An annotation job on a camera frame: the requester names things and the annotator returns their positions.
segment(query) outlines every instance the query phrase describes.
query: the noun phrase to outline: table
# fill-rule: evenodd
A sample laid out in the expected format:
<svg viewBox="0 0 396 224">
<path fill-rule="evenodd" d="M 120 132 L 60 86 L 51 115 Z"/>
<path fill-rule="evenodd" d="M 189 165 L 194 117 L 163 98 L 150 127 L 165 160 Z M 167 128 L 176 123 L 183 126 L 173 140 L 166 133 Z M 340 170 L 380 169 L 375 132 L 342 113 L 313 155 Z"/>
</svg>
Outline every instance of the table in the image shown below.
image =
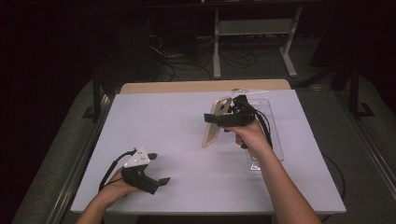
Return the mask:
<svg viewBox="0 0 396 224">
<path fill-rule="evenodd" d="M 286 84 L 285 80 L 126 84 L 115 97 L 71 211 L 84 210 L 111 162 L 133 147 L 144 146 L 158 153 L 146 174 L 171 180 L 155 195 L 128 195 L 108 212 L 272 215 L 262 175 L 248 169 L 245 151 L 234 143 L 232 133 L 220 133 L 214 144 L 201 148 L 203 114 L 213 100 L 231 95 L 231 89 L 246 88 L 269 90 L 248 98 L 270 101 L 285 156 L 282 164 L 314 210 L 323 215 L 345 212 L 298 97 Z"/>
</svg>

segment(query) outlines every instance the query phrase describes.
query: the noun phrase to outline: dark floor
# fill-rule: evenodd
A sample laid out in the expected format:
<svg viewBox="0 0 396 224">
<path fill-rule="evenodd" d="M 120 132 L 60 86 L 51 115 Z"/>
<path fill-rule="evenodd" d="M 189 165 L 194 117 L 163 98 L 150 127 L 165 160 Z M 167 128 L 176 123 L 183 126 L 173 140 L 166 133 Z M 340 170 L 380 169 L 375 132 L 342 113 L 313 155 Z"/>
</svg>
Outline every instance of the dark floor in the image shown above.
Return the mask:
<svg viewBox="0 0 396 224">
<path fill-rule="evenodd" d="M 290 50 L 298 76 L 290 78 L 277 49 L 283 40 L 270 36 L 244 40 L 244 45 L 233 41 L 222 44 L 221 79 L 285 78 L 294 85 L 321 71 L 321 68 L 309 65 L 318 38 L 298 36 Z M 211 53 L 205 49 L 198 62 L 191 62 L 191 58 L 186 57 L 168 59 L 167 62 L 158 81 L 209 80 L 212 76 Z M 389 173 L 383 175 L 380 172 L 380 166 L 371 156 L 373 144 L 368 144 L 371 141 L 363 136 L 372 137 L 375 149 L 383 155 L 389 170 L 394 172 L 396 118 L 381 101 L 375 87 L 361 78 L 360 100 L 368 103 L 375 116 L 355 120 L 345 101 L 349 88 L 346 86 L 343 91 L 333 91 L 330 87 L 333 76 L 329 74 L 312 85 L 296 89 L 334 182 L 340 194 L 345 195 L 346 213 L 329 217 L 326 223 L 393 223 L 396 220 L 396 202 L 392 185 L 385 181 Z M 92 132 L 92 121 L 81 118 L 89 106 L 92 106 L 91 83 L 81 90 L 70 108 L 13 223 L 68 224 L 77 220 L 78 214 L 52 208 L 60 205 L 57 202 L 60 195 L 75 190 L 74 186 L 68 189 L 64 185 L 74 170 L 78 153 Z M 72 200 L 66 198 L 61 205 L 68 205 Z M 136 223 L 136 220 L 137 217 L 106 216 L 106 223 Z"/>
</svg>

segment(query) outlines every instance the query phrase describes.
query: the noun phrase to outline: metal stand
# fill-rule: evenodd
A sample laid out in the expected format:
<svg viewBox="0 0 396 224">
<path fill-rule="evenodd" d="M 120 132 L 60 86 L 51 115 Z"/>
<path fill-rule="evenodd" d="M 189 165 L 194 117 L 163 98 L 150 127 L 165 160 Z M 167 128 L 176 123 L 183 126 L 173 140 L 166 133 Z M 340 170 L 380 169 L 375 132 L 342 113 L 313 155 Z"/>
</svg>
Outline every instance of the metal stand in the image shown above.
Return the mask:
<svg viewBox="0 0 396 224">
<path fill-rule="evenodd" d="M 297 72 L 289 56 L 291 42 L 300 19 L 302 8 L 297 7 L 292 19 L 274 20 L 249 20 L 249 21 L 220 21 L 219 11 L 215 15 L 215 50 L 213 53 L 213 77 L 221 78 L 219 63 L 219 36 L 220 35 L 279 35 L 287 34 L 285 45 L 279 48 L 283 62 L 291 77 L 296 77 Z"/>
</svg>

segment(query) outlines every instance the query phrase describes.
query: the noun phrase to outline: wire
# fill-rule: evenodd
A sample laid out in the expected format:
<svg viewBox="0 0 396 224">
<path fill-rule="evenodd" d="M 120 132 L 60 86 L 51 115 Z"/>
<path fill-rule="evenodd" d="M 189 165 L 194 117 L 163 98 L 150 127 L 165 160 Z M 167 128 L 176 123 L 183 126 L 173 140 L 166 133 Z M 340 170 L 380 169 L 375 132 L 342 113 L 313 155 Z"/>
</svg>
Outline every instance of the wire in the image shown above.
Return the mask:
<svg viewBox="0 0 396 224">
<path fill-rule="evenodd" d="M 335 169 L 337 170 L 337 172 L 338 172 L 338 174 L 340 175 L 340 178 L 341 178 L 341 184 L 342 184 L 342 188 L 341 188 L 341 190 L 342 190 L 342 192 L 341 192 L 341 200 L 342 201 L 344 201 L 344 199 L 345 199 L 345 197 L 346 197 L 346 195 L 347 195 L 347 182 L 346 182 L 346 179 L 345 179 L 345 177 L 344 177 L 344 174 L 343 174 L 343 172 L 341 171 L 341 169 L 338 167 L 338 165 L 332 160 L 332 159 L 330 159 L 330 157 L 328 157 L 326 154 L 324 154 L 323 152 L 321 152 L 321 154 L 322 154 L 322 156 L 323 156 L 323 158 L 325 158 L 326 160 L 328 160 L 329 162 L 331 162 L 332 163 L 332 165 L 335 167 Z M 327 219 L 329 219 L 330 217 L 331 217 L 332 215 L 328 215 L 328 216 L 326 216 L 326 217 L 324 217 L 322 220 L 321 220 L 321 222 L 323 223 L 323 222 L 325 222 Z"/>
<path fill-rule="evenodd" d="M 120 181 L 120 180 L 122 180 L 122 177 L 121 177 L 121 178 L 118 178 L 118 179 L 116 179 L 116 180 L 113 180 L 113 181 L 108 182 L 107 184 L 104 185 L 104 187 L 107 186 L 107 185 L 110 185 L 110 184 L 112 184 L 112 183 L 114 183 L 114 182 Z"/>
</svg>

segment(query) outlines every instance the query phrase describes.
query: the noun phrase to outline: transparent plastic tray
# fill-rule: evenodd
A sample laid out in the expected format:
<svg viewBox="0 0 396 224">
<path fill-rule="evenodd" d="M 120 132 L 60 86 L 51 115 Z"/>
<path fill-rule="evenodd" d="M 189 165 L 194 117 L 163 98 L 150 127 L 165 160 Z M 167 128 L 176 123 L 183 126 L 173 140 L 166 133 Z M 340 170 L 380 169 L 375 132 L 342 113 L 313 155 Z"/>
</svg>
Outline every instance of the transparent plastic tray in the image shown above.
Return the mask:
<svg viewBox="0 0 396 224">
<path fill-rule="evenodd" d="M 277 134 L 276 124 L 271 110 L 270 102 L 267 99 L 248 99 L 248 102 L 254 106 L 257 110 L 261 111 L 265 117 L 267 117 L 270 130 L 271 130 L 271 140 L 273 143 L 273 151 L 275 152 L 277 158 L 280 161 L 285 160 L 283 156 L 282 146 L 280 145 L 279 136 Z M 260 165 L 255 158 L 251 157 L 248 151 L 247 154 L 247 167 L 250 170 L 260 170 Z"/>
</svg>

